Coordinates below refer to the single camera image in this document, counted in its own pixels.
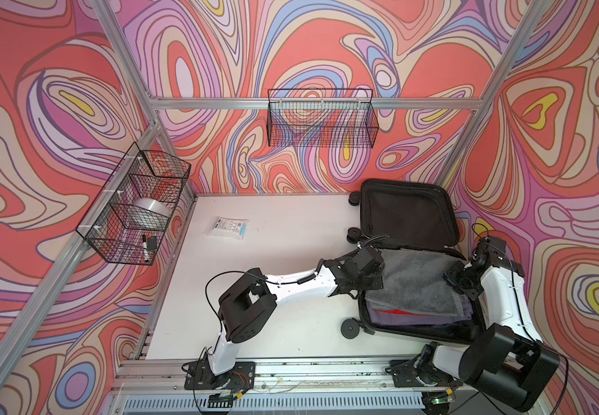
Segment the clear plastic packet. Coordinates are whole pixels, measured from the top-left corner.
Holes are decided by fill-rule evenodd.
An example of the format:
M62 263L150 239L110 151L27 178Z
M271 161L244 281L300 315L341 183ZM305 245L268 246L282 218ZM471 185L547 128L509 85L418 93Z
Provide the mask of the clear plastic packet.
M248 224L249 221L246 219L216 216L209 220L208 226L204 230L204 235L243 240Z

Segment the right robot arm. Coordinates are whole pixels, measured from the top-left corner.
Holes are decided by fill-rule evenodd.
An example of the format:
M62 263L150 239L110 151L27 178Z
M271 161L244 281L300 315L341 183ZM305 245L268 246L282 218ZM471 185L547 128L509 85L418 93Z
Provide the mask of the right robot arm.
M413 377L426 387L458 380L516 411L530 410L564 360L534 327L522 266L508 257L504 240L485 236L446 281L472 300L485 298L487 327L466 349L425 346L411 364Z

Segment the purple pants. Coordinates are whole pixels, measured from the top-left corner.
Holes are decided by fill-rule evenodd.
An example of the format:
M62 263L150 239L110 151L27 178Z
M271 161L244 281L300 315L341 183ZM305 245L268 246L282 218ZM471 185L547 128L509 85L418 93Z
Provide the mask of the purple pants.
M384 310L379 304L366 301L367 311L370 321L374 324L384 326L420 326L420 325L446 325L451 323L461 323L472 320L474 315L474 309L471 305L468 297L462 296L462 305L464 308L463 316L437 316L437 315L420 315L414 314L414 316L396 316L387 315L377 312L376 310L382 311L397 311L397 310Z

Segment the red t-shirt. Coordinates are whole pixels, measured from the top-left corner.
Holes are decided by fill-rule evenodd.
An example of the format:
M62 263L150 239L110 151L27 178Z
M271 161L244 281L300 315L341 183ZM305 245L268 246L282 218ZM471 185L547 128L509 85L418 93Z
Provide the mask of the red t-shirt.
M396 316L414 316L413 313L408 313L405 311L382 311L382 310L376 310L379 313L382 314L387 314L387 315L396 315Z

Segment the black suitcase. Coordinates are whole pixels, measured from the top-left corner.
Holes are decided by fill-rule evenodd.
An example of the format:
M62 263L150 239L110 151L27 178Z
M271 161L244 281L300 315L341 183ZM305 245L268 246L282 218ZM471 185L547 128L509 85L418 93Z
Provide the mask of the black suitcase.
M461 259L454 249L460 233L450 197L443 188L426 183L366 180L359 191L349 194L349 204L360 209L360 228L348 230L355 244L370 236L388 235L384 245L426 248ZM437 342L468 344L484 331L481 306L471 301L472 320L446 325L384 326L370 321L365 294L358 300L359 321L364 331L414 336Z

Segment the grey towel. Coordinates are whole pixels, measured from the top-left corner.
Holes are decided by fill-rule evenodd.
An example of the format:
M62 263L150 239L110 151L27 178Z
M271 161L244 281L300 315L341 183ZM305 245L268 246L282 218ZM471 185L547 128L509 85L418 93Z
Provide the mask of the grey towel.
M442 252L383 250L382 288L365 294L385 309L427 316L465 317L471 307L444 274L465 262Z

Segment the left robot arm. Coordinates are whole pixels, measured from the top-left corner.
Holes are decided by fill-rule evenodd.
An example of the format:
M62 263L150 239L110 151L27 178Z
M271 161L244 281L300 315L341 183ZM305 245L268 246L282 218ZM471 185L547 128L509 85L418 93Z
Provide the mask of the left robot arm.
M356 300L364 292L383 287L382 253L372 246L336 259L321 259L316 267L285 275L265 274L259 268L243 271L218 299L220 322L215 347L207 354L213 375L235 367L240 345L258 335L275 310L312 298L347 295Z

